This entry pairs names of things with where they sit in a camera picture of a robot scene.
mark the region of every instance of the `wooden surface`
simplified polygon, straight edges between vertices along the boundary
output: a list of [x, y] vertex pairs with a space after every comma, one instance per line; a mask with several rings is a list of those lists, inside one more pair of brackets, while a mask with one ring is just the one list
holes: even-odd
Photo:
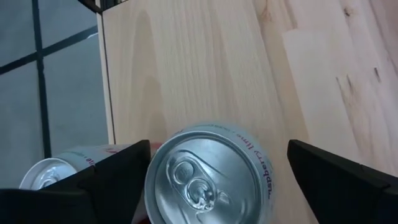
[[273, 223], [316, 223], [286, 158], [289, 139], [398, 175], [397, 7], [126, 1], [102, 18], [109, 138], [164, 142], [199, 121], [236, 123], [270, 154]]

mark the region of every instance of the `can top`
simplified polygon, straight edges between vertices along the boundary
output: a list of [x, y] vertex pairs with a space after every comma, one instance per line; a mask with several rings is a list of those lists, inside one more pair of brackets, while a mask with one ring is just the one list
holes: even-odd
[[154, 223], [257, 223], [263, 201], [259, 174], [225, 136], [191, 131], [165, 143], [146, 180]]
[[39, 190], [76, 173], [76, 169], [62, 159], [44, 159], [29, 169], [19, 188]]

